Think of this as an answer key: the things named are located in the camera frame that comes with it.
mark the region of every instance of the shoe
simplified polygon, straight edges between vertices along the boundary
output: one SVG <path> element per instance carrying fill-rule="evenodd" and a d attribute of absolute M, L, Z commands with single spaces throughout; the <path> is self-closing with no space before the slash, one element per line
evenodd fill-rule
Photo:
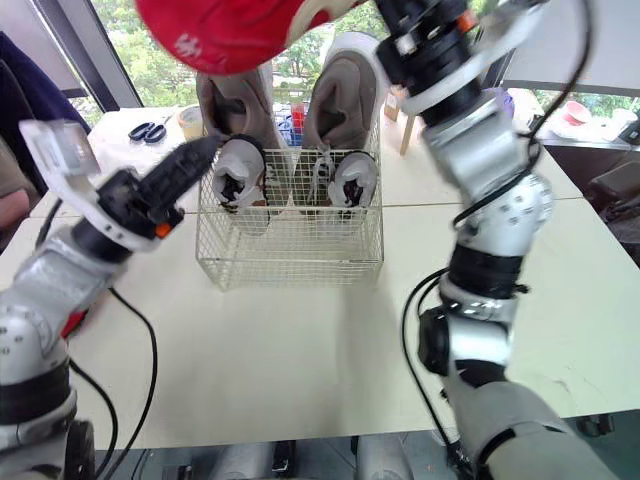
<path fill-rule="evenodd" d="M 213 170 L 215 198 L 244 233 L 263 235 L 269 226 L 265 196 L 265 157 L 249 137 L 232 137 L 220 150 Z"/>
<path fill-rule="evenodd" d="M 371 205 L 377 183 L 378 168 L 373 158 L 364 152 L 350 153 L 327 187 L 331 206 L 366 208 Z"/>
<path fill-rule="evenodd" d="M 271 115 L 272 78 L 270 64 L 228 77 L 197 74 L 198 101 L 209 135 L 218 135 L 223 141 L 233 135 L 247 135 L 261 149 L 285 148 Z M 284 207 L 289 200 L 291 168 L 282 153 L 269 153 L 266 158 L 269 204 Z"/>
<path fill-rule="evenodd" d="M 318 153 L 303 151 L 294 172 L 293 199 L 299 207 L 331 204 L 330 178 L 348 152 L 326 152 L 369 148 L 387 89 L 375 56 L 378 43 L 362 33 L 344 33 L 329 49 L 311 95 L 302 138 L 303 149 L 317 149 Z"/>
<path fill-rule="evenodd" d="M 309 29 L 362 0 L 136 0 L 144 23 L 174 57 L 200 72 L 256 68 Z"/>
<path fill-rule="evenodd" d="M 375 160 L 353 152 L 341 161 L 327 186 L 328 205 L 342 210 L 317 211 L 317 223 L 326 236 L 353 236 L 364 223 L 378 184 Z"/>

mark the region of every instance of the scissors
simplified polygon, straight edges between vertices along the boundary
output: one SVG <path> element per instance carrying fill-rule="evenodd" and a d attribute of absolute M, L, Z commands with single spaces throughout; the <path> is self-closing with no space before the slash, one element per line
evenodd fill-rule
<path fill-rule="evenodd" d="M 134 142 L 144 141 L 144 143 L 147 144 L 158 143 L 167 135 L 167 129 L 164 125 L 170 118 L 171 115 L 165 118 L 162 124 L 155 124 L 153 122 L 142 123 L 129 132 L 129 138 Z"/>

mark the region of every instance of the wire basket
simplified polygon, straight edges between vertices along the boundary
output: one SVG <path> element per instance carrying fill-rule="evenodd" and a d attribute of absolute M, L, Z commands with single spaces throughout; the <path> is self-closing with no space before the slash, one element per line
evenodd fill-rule
<path fill-rule="evenodd" d="M 267 207 L 227 212 L 213 194 L 213 169 L 200 182 L 196 258 L 221 290 L 247 285 L 319 286 L 375 283 L 383 262 L 377 123 L 365 149 L 378 167 L 371 205 L 312 206 L 309 178 L 317 150 L 267 150 L 267 163 L 290 165 L 285 189 L 267 191 Z M 330 152 L 336 168 L 349 153 Z"/>

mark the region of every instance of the shoe insole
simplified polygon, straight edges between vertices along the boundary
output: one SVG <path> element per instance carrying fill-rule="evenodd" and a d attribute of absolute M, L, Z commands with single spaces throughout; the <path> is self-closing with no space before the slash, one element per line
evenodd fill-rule
<path fill-rule="evenodd" d="M 242 192 L 244 189 L 244 184 L 242 182 L 237 181 L 235 178 L 225 175 L 224 176 L 224 188 L 222 189 L 222 196 L 227 199 L 227 201 L 232 202 L 236 199 L 235 194 Z"/>
<path fill-rule="evenodd" d="M 322 102 L 320 115 L 318 115 L 318 133 L 320 134 L 320 138 L 324 138 L 327 133 L 340 126 L 346 119 L 346 115 L 340 112 L 336 106 L 336 92 L 334 89 Z"/>
<path fill-rule="evenodd" d="M 350 202 L 350 207 L 360 204 L 362 192 L 364 192 L 364 188 L 358 186 L 357 180 L 351 180 L 344 184 L 344 194 Z"/>
<path fill-rule="evenodd" d="M 213 122 L 226 135 L 241 133 L 247 119 L 247 109 L 242 100 L 225 98 L 220 90 L 213 87 Z"/>

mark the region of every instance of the white table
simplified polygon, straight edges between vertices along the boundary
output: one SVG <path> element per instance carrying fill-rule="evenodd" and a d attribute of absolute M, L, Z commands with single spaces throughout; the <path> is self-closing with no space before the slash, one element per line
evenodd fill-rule
<path fill-rule="evenodd" d="M 155 326 L 159 378 L 139 448 L 430 429 L 400 351 L 400 311 L 420 278 L 445 265 L 458 205 L 386 207 L 386 259 L 375 288 L 245 288 L 220 293 L 194 260 L 196 216 L 153 254 L 131 259 L 118 290 Z M 61 223 L 76 219 L 59 218 Z M 28 219 L 0 257 L 0 289 L 31 251 Z M 558 202 L 527 258 L 508 375 L 564 417 L 640 407 L 640 272 L 586 201 Z M 415 350 L 415 322 L 410 342 Z M 142 324 L 105 295 L 71 353 L 112 396 L 119 446 L 150 375 Z M 446 425 L 436 377 L 421 377 Z M 83 381 L 79 415 L 105 448 L 109 417 Z"/>
<path fill-rule="evenodd" d="M 177 109 L 125 108 L 105 114 L 89 135 L 103 174 L 94 183 L 99 185 L 117 168 L 133 165 L 140 173 L 149 171 L 164 155 L 184 142 L 175 115 L 167 122 L 167 137 L 158 145 L 133 144 L 127 133 L 145 121 L 162 121 Z M 438 174 L 431 156 L 419 138 L 414 138 L 405 156 L 400 156 L 402 122 L 395 123 L 380 114 L 380 151 L 382 161 L 382 201 L 386 206 L 434 205 L 460 203 L 456 190 L 445 184 Z M 416 128 L 414 136 L 421 128 Z M 558 199 L 582 198 L 580 190 L 558 167 L 545 150 L 537 171 L 551 181 Z M 46 217 L 55 202 L 55 195 L 47 193 L 31 212 L 34 218 Z M 180 205 L 189 213 L 198 207 L 197 188 L 190 190 Z M 77 216 L 69 205 L 63 205 L 57 216 Z"/>

